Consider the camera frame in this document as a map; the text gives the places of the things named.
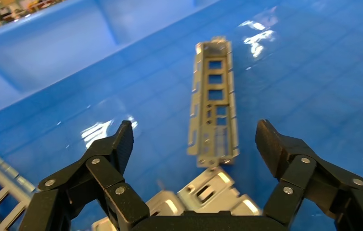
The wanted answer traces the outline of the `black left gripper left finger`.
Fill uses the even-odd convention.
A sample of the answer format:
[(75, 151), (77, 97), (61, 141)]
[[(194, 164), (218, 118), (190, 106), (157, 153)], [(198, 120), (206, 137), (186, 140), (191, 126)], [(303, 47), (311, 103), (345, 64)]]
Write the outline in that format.
[(149, 208), (123, 177), (134, 143), (124, 120), (113, 136), (94, 141), (76, 162), (39, 183), (19, 227), (22, 231), (68, 231), (71, 221), (98, 201), (110, 221), (129, 231), (149, 217)]

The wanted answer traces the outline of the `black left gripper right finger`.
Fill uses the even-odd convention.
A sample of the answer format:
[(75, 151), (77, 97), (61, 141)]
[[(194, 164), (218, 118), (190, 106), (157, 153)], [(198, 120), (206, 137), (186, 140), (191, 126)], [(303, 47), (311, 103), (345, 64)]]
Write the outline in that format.
[(265, 119), (257, 124), (255, 143), (278, 180), (264, 216), (288, 230), (307, 199), (338, 231), (363, 231), (363, 177), (323, 160), (302, 139), (280, 134)]

